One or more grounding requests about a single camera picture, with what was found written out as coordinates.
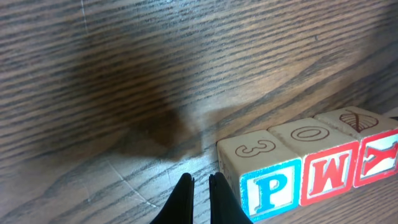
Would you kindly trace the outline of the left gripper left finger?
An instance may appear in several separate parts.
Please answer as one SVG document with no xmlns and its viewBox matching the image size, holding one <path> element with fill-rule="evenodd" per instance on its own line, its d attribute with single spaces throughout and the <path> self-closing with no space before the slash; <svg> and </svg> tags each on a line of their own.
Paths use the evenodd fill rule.
<svg viewBox="0 0 398 224">
<path fill-rule="evenodd" d="M 182 174 L 159 214 L 150 224 L 192 224 L 195 179 Z"/>
</svg>

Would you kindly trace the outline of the red K block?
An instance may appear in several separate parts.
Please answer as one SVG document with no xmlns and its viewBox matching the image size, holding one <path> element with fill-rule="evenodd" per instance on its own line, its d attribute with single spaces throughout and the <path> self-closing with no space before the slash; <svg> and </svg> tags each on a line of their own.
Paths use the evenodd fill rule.
<svg viewBox="0 0 398 224">
<path fill-rule="evenodd" d="M 349 106 L 315 119 L 359 141 L 353 186 L 358 188 L 397 174 L 397 121 Z"/>
</svg>

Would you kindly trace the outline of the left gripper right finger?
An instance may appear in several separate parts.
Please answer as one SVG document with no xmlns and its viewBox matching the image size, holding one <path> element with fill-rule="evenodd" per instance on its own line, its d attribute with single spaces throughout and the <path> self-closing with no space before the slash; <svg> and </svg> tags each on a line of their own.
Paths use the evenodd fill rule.
<svg viewBox="0 0 398 224">
<path fill-rule="evenodd" d="M 222 173 L 211 174 L 209 186 L 211 224 L 252 224 Z"/>
</svg>

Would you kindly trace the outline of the blue P block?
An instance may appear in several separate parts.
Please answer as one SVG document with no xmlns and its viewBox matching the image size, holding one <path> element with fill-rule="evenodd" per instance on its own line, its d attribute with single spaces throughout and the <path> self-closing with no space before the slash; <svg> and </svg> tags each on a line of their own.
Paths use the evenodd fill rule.
<svg viewBox="0 0 398 224">
<path fill-rule="evenodd" d="M 220 172 L 252 222 L 298 207 L 302 159 L 270 132 L 222 139 L 216 149 Z"/>
</svg>

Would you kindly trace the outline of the red M block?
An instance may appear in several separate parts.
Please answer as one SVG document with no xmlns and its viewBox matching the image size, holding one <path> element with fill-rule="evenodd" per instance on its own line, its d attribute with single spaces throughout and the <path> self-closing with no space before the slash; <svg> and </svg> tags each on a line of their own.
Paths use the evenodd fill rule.
<svg viewBox="0 0 398 224">
<path fill-rule="evenodd" d="M 268 131 L 302 158 L 301 206 L 352 188 L 359 152 L 357 139 L 314 118 L 273 126 Z"/>
</svg>

